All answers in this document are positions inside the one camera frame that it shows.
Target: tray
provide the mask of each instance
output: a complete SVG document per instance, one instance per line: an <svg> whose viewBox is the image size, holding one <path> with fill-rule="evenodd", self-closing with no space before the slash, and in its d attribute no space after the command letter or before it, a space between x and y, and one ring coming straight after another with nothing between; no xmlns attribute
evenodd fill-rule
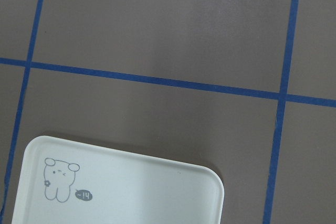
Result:
<svg viewBox="0 0 336 224"><path fill-rule="evenodd" d="M40 136L26 147L12 224L218 224L210 169Z"/></svg>

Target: blue line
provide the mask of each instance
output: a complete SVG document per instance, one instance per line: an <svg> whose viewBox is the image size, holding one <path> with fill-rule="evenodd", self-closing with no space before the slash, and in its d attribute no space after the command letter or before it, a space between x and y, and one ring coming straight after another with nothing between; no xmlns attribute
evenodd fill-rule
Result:
<svg viewBox="0 0 336 224"><path fill-rule="evenodd" d="M276 125L275 125L275 130L274 130L273 146L272 146L271 160L270 160L270 166L269 166L269 176L268 176L267 191L266 191L264 217L262 221L263 224L270 224L271 222L271 214L272 214L272 207L273 207L275 183L276 183L276 178L277 178L281 135L282 135L283 122L284 122L283 120L285 117L286 95L287 95L287 90L288 90L289 72L290 72L290 65L291 65L291 58L292 58L292 51L293 51L298 5L299 5L299 0L291 0L288 29L287 29L287 38L286 38L286 47L285 47L285 56L283 59L284 63L282 66L282 74L281 74L281 84L280 84L280 92L279 92L280 95L279 95L279 101L278 101L278 107L277 107Z"/></svg>
<svg viewBox="0 0 336 224"><path fill-rule="evenodd" d="M288 102L306 103L306 104L336 108L336 100L332 100L332 99L305 97L302 95L288 94L286 96L286 100Z"/></svg>
<svg viewBox="0 0 336 224"><path fill-rule="evenodd" d="M0 64L25 67L26 66L26 61L25 60L7 59L7 58L1 58L0 57Z"/></svg>
<svg viewBox="0 0 336 224"><path fill-rule="evenodd" d="M1 209L1 213L0 213L0 224L2 224L2 222L3 222L3 217L4 217L4 213L5 213L7 194L8 194L8 188L9 188L9 182L10 182L10 175L12 173L12 168L13 168L14 153L15 153L16 142L17 142L17 137L18 137L19 128L20 128L22 110L23 110L24 100L25 100L25 93L26 93L28 80L29 80L30 64L32 62L31 60L32 60L33 54L34 54L34 47L35 47L35 41L36 41L36 35L37 35L37 29L38 29L38 23L39 23L39 20L40 20L42 5L43 5L43 0L38 0L37 1L37 6L36 6L36 11L35 11L33 29L31 31L31 36L30 36L30 43L29 43L29 48L28 48L24 77L23 77L23 80L22 80L20 98L19 98L17 111L16 111L16 116L15 116L15 123L14 123L13 135L12 135L11 148L9 149L7 169L6 169L6 175L5 175L5 181L4 181L5 182L4 200L3 200L3 205L2 205L2 209Z"/></svg>
<svg viewBox="0 0 336 224"><path fill-rule="evenodd" d="M214 84L205 84L205 83L199 83L199 82L164 79L164 78L158 78L158 77L139 76L139 75L129 74L129 73L118 73L118 72L94 70L94 69L87 69L87 68L68 67L68 66L53 65L53 64L40 63L40 62L32 62L31 67L37 68L37 69L45 69L45 70L60 71L60 72L67 72L67 73L84 74L87 76L137 81L137 82L158 84L158 85L164 85L164 86L204 90L204 91L211 91L211 92L218 92L218 93L245 95L248 97L258 97L258 98L273 99L273 100L277 100L278 95L279 95L278 93L268 92L268 91L259 91L259 90L252 90L252 89L220 86L220 85L214 85Z"/></svg>

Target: gray surface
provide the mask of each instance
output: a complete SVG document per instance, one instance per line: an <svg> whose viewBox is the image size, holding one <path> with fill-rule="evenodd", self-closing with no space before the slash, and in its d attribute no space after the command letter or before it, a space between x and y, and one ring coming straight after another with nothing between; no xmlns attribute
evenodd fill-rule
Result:
<svg viewBox="0 0 336 224"><path fill-rule="evenodd" d="M336 109L287 103L272 224L336 223Z"/></svg>
<svg viewBox="0 0 336 224"><path fill-rule="evenodd" d="M278 91L290 0L45 0L34 60Z"/></svg>
<svg viewBox="0 0 336 224"><path fill-rule="evenodd" d="M25 60L37 0L0 0L0 57Z"/></svg>
<svg viewBox="0 0 336 224"><path fill-rule="evenodd" d="M33 69L5 223L27 143L47 134L207 166L224 181L222 223L260 224L277 102Z"/></svg>
<svg viewBox="0 0 336 224"><path fill-rule="evenodd" d="M0 202L24 68L0 64Z"/></svg>
<svg viewBox="0 0 336 224"><path fill-rule="evenodd" d="M289 93L336 99L336 0L300 0Z"/></svg>

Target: cartoon bear drawing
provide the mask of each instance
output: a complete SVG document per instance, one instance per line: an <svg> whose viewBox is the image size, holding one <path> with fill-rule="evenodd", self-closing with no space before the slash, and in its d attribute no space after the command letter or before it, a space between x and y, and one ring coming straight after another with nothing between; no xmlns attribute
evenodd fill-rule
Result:
<svg viewBox="0 0 336 224"><path fill-rule="evenodd" d="M46 158L44 160L45 196L49 200L57 199L65 202L70 197L70 187L75 182L79 165L61 160Z"/></svg>

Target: bear ear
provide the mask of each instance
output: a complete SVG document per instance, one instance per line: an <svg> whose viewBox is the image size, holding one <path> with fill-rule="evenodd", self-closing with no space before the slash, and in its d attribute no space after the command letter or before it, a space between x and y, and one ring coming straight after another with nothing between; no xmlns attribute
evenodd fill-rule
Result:
<svg viewBox="0 0 336 224"><path fill-rule="evenodd" d="M79 165L77 165L77 164L69 164L68 168L69 168L69 170L71 170L73 172L76 172L76 171L79 170Z"/></svg>
<svg viewBox="0 0 336 224"><path fill-rule="evenodd" d="M46 165L48 165L48 166L54 166L55 165L55 160L48 157L44 160L44 163L46 163Z"/></svg>

